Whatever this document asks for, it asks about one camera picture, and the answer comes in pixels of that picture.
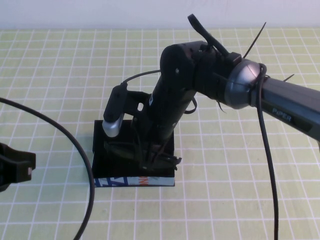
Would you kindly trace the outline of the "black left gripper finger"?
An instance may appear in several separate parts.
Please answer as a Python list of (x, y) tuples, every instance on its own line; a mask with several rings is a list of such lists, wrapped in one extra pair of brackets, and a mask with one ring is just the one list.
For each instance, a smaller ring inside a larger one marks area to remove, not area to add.
[(4, 192), (16, 180), (17, 164), (12, 159), (0, 156), (0, 191)]
[(20, 151), (0, 144), (0, 155), (3, 155), (16, 162), (16, 179), (13, 183), (29, 181), (32, 178), (32, 171), (36, 168), (36, 154)]

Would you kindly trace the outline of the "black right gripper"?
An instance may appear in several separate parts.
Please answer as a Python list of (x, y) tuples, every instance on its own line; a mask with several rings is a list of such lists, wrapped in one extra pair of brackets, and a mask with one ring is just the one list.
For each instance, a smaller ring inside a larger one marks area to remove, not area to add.
[(133, 115), (134, 147), (141, 155), (140, 168), (152, 171), (156, 160), (173, 137), (180, 120), (179, 109), (143, 109)]

